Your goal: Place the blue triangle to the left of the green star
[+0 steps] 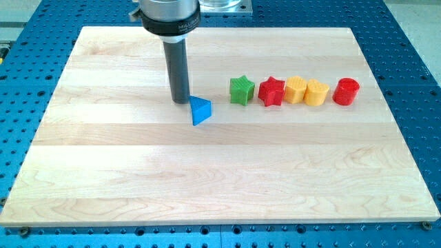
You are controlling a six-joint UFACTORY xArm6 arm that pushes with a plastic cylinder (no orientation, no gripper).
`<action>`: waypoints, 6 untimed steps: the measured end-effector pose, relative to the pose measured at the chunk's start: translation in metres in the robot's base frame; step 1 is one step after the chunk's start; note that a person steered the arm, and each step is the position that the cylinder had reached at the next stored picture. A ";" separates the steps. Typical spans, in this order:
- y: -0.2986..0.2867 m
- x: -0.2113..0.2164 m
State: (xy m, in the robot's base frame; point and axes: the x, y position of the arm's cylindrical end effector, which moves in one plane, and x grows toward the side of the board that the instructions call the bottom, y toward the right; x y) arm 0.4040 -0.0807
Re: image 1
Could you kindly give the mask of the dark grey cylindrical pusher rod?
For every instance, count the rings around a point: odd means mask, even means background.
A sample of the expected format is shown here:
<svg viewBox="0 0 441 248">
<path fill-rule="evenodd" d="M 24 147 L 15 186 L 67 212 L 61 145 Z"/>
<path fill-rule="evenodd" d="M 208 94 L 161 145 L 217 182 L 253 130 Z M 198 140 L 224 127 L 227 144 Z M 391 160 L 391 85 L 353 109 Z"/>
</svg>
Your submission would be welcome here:
<svg viewBox="0 0 441 248">
<path fill-rule="evenodd" d="M 161 37 L 172 100 L 178 104 L 189 101 L 189 76 L 185 35 Z"/>
</svg>

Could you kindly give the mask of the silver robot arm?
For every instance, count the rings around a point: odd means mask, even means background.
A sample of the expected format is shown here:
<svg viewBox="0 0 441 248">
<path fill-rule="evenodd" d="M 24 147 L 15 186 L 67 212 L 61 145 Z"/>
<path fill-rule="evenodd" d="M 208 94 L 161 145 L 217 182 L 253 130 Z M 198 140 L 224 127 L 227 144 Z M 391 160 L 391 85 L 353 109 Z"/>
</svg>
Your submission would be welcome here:
<svg viewBox="0 0 441 248">
<path fill-rule="evenodd" d="M 129 17 L 131 21 L 140 20 L 148 32 L 163 42 L 172 100 L 178 104 L 188 103 L 190 91 L 185 39 L 200 23 L 199 1 L 139 0 Z"/>
</svg>

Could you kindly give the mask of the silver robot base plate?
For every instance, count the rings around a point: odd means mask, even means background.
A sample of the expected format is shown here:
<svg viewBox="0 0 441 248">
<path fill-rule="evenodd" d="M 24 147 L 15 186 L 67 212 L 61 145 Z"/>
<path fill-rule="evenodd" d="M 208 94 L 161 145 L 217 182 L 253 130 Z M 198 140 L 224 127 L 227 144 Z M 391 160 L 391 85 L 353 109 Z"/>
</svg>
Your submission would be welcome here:
<svg viewBox="0 0 441 248">
<path fill-rule="evenodd" d="M 207 15 L 251 16 L 253 14 L 252 0 L 199 0 L 199 3 L 201 12 Z"/>
</svg>

